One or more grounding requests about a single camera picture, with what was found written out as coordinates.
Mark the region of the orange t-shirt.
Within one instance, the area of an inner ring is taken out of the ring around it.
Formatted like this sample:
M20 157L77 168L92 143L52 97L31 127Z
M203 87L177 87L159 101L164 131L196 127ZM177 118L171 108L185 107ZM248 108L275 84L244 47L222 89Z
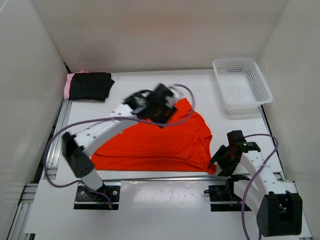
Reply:
M92 155L99 171L207 172L211 164L212 133L202 116L193 112L184 123L160 128L138 123L125 129Z

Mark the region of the black t-shirt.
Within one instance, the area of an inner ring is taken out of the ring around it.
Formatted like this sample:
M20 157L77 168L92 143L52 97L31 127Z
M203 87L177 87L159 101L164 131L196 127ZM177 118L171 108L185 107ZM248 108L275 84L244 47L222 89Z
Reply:
M69 100L104 102L114 83L108 72L76 73L71 80Z

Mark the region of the pink t-shirt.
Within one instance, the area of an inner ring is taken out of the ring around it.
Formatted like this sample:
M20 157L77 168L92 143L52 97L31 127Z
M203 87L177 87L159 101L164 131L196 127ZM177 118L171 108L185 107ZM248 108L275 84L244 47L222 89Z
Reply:
M87 73L89 73L89 71L86 71L86 70L82 69L82 70L80 70L78 72L67 74L66 83L65 83L64 91L63 91L64 99L69 100L69 98L70 98L71 81L72 81L74 75L75 74L87 74Z

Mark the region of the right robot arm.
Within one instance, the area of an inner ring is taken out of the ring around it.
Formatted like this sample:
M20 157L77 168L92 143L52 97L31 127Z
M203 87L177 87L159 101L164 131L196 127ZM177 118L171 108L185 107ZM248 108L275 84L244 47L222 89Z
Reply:
M227 133L228 146L221 145L209 164L217 164L224 185L210 185L211 208L234 201L233 209L243 215L251 210L256 216L258 238L297 236L302 232L303 200L291 192L275 176L254 141L247 141L241 130Z

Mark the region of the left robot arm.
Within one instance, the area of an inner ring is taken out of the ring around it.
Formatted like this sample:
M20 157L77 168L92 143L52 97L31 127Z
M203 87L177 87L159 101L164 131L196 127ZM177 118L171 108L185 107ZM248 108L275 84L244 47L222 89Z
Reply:
M139 120L164 126L174 115L176 102L183 93L174 86L158 84L154 90L141 90L126 97L105 120L75 134L62 136L62 153L74 175L81 179L87 194L100 200L105 185L90 157L107 141L135 125Z

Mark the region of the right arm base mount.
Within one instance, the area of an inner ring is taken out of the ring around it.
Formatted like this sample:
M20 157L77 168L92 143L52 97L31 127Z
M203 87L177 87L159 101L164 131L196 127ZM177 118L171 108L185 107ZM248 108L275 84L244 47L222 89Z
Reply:
M209 197L211 212L240 212L242 199L226 185L209 185L203 194Z

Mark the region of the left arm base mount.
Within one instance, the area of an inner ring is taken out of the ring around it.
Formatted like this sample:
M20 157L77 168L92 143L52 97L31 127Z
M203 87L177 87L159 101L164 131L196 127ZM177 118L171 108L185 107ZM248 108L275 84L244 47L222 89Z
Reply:
M93 192L83 184L77 186L73 209L74 210L103 210L117 211L120 203L120 182L107 182L104 186Z

